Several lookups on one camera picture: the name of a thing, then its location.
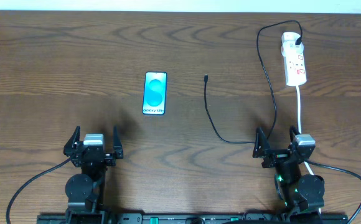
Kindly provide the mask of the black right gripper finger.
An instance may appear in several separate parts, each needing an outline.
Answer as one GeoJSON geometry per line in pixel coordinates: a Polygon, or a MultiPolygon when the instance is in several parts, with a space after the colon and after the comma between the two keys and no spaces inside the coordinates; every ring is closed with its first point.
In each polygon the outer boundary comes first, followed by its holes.
{"type": "Polygon", "coordinates": [[[263,158],[267,156],[270,144],[261,128],[256,129],[255,145],[253,148],[253,158],[263,158]]]}
{"type": "Polygon", "coordinates": [[[289,137],[290,137],[290,144],[289,149],[292,149],[294,146],[298,146],[298,135],[300,132],[297,130],[295,126],[291,126],[289,128],[289,137]]]}

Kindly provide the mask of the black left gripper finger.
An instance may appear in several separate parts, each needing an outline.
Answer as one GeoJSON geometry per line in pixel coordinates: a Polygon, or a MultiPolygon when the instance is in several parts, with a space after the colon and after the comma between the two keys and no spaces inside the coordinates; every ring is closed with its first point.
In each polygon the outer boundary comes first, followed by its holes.
{"type": "Polygon", "coordinates": [[[116,126],[113,128],[113,151],[116,159],[124,158],[123,146],[116,126]]]}
{"type": "Polygon", "coordinates": [[[71,156],[76,151],[77,142],[79,142],[79,140],[80,140],[80,126],[77,126],[70,139],[64,145],[63,154],[66,156],[71,156]]]}

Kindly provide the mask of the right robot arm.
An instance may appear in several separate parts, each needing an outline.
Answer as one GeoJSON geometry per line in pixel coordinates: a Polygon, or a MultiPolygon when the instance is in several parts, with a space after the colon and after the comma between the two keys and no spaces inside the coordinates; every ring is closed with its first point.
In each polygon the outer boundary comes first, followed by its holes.
{"type": "Polygon", "coordinates": [[[289,134],[291,143],[286,149],[272,149],[262,129],[257,128],[253,157],[263,160],[263,168],[276,169],[275,182],[288,216],[315,212],[324,206],[324,179],[319,175],[302,175],[299,165],[310,158],[316,142],[294,126],[289,134]]]}

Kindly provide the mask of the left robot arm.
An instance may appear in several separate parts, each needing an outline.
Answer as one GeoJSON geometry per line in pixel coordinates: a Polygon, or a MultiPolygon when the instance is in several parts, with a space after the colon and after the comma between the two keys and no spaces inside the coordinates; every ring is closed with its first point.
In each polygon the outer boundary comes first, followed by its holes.
{"type": "Polygon", "coordinates": [[[87,134],[81,141],[77,126],[63,147],[63,153],[75,167],[81,168],[81,173],[73,175],[65,185],[68,208],[64,223],[115,223],[115,215],[103,205],[103,194],[106,171],[124,157],[117,128],[113,128],[111,152],[105,151],[102,134],[87,134]]]}

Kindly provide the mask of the blue Galaxy smartphone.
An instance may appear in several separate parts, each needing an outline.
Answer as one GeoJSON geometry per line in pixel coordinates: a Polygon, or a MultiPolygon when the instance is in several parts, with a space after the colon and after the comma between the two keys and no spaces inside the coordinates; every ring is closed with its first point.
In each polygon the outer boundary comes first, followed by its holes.
{"type": "Polygon", "coordinates": [[[147,72],[144,82],[143,114],[164,115],[166,110],[166,72],[147,72]]]}

